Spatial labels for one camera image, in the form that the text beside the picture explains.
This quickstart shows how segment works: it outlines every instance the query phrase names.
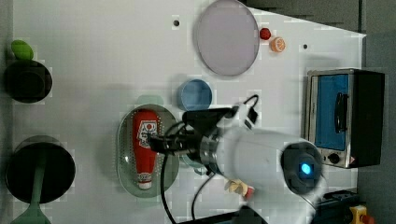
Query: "black toaster oven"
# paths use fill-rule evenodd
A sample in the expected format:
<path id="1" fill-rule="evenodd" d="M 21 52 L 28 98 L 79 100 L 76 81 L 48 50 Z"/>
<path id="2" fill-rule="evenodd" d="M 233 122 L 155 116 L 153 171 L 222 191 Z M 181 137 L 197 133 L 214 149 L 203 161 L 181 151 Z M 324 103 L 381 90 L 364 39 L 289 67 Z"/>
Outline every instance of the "black toaster oven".
<path id="1" fill-rule="evenodd" d="M 309 71 L 305 138 L 323 164 L 380 163 L 385 75 L 358 69 Z"/>

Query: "ketchup bottle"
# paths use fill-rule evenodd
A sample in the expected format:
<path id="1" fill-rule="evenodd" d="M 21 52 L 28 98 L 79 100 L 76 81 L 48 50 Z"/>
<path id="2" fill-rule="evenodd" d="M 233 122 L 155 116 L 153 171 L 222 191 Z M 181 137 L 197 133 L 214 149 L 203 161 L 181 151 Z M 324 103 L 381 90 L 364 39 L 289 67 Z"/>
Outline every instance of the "ketchup bottle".
<path id="1" fill-rule="evenodd" d="M 157 152 L 151 151 L 148 133 L 158 133 L 159 119 L 154 111 L 141 109 L 134 114 L 133 123 L 133 153 L 136 160 L 138 186 L 140 189 L 150 189 Z"/>

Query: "gray floor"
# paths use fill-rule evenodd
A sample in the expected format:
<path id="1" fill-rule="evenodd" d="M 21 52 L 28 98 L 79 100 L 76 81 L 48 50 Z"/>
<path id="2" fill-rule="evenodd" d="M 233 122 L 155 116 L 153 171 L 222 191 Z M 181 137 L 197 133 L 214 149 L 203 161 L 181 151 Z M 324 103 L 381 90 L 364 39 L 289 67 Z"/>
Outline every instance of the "gray floor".
<path id="1" fill-rule="evenodd" d="M 381 164 L 359 169 L 358 193 L 376 223 L 394 223 L 396 213 L 396 1 L 247 0 L 249 7 L 367 34 L 363 53 L 368 70 L 386 74 Z"/>
<path id="2" fill-rule="evenodd" d="M 396 2 L 367 0 L 365 65 L 386 74 L 381 164 L 359 169 L 358 191 L 376 223 L 394 223 L 396 213 Z"/>
<path id="3" fill-rule="evenodd" d="M 247 0 L 246 5 L 341 29 L 359 31 L 359 0 Z"/>
<path id="4" fill-rule="evenodd" d="M 7 67 L 10 38 L 12 37 L 12 1 L 0 0 L 0 80 L 3 80 Z M 6 161 L 12 151 L 12 101 L 0 82 L 0 223 L 9 223 L 11 214 L 11 195 L 8 194 L 4 174 Z"/>

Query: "blue light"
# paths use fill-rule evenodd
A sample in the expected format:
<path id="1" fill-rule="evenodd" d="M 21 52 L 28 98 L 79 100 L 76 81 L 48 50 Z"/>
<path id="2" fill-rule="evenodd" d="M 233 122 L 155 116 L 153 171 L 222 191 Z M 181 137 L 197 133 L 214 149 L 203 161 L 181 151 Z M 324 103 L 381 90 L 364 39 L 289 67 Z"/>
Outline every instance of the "blue light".
<path id="1" fill-rule="evenodd" d="M 303 165 L 301 165 L 301 170 L 306 174 L 306 175 L 310 175 L 311 174 L 311 167 L 306 164 L 303 163 Z"/>

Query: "black cable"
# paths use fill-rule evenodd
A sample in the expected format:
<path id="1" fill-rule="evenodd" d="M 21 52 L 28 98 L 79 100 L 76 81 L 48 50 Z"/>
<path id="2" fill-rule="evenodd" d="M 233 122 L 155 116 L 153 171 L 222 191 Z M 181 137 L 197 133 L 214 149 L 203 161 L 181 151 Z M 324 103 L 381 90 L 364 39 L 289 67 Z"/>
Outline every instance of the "black cable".
<path id="1" fill-rule="evenodd" d="M 161 199 L 163 200 L 163 208 L 165 209 L 165 212 L 168 215 L 169 219 L 171 220 L 171 222 L 173 224 L 177 224 L 172 217 L 171 211 L 169 211 L 168 204 L 167 204 L 166 198 L 165 198 L 165 187 L 163 185 L 163 180 L 164 180 L 164 176 L 165 176 L 165 165 L 166 165 L 167 161 L 168 161 L 168 156 L 165 155 L 165 157 L 163 158 L 163 166 L 161 168 Z"/>
<path id="2" fill-rule="evenodd" d="M 178 123 L 173 124 L 165 133 L 164 137 L 167 137 L 172 130 L 174 130 L 176 127 L 178 127 L 180 124 L 184 123 L 183 121 L 180 121 Z M 161 199 L 163 200 L 163 208 L 165 209 L 166 215 L 168 215 L 169 219 L 173 224 L 177 224 L 175 220 L 173 219 L 173 216 L 171 214 L 171 211 L 168 208 L 168 203 L 166 202 L 165 198 L 165 186 L 164 186 L 164 176 L 165 176 L 165 166 L 166 162 L 168 161 L 168 155 L 165 154 L 165 157 L 163 157 L 163 166 L 161 167 Z"/>
<path id="3" fill-rule="evenodd" d="M 358 33 L 363 33 L 363 30 L 362 30 L 362 7 L 363 7 L 363 0 L 359 0 L 359 9 L 358 9 Z"/>
<path id="4" fill-rule="evenodd" d="M 247 98 L 247 100 L 244 102 L 244 105 L 247 104 L 249 101 L 253 100 L 254 98 L 256 98 L 256 101 L 254 102 L 252 107 L 256 106 L 256 104 L 259 102 L 258 94 L 254 94 L 254 95 L 250 96 L 249 98 Z"/>
<path id="5" fill-rule="evenodd" d="M 204 186 L 213 178 L 213 176 L 215 176 L 216 174 L 212 174 L 205 182 L 204 184 L 201 185 L 201 187 L 198 189 L 198 191 L 195 192 L 194 195 L 194 199 L 192 199 L 192 204 L 191 204 L 191 216 L 192 216 L 192 220 L 195 220 L 195 212 L 194 212 L 194 207 L 195 207 L 195 202 L 198 198 L 198 195 L 201 193 L 202 189 L 204 188 Z"/>
<path id="6" fill-rule="evenodd" d="M 184 129 L 184 131 L 186 131 L 186 127 L 187 127 L 187 124 L 184 124 L 183 126 L 181 126 L 181 128 L 179 128 L 178 130 L 177 130 L 177 132 L 175 133 L 175 134 L 180 134 L 180 132 Z"/>
<path id="7" fill-rule="evenodd" d="M 178 127 L 182 123 L 184 123 L 184 122 L 179 121 L 178 123 L 174 123 L 170 128 L 168 128 L 168 130 L 166 130 L 166 133 L 164 136 L 167 137 L 169 135 L 169 133 L 172 132 L 172 130 L 174 130 L 176 127 Z"/>

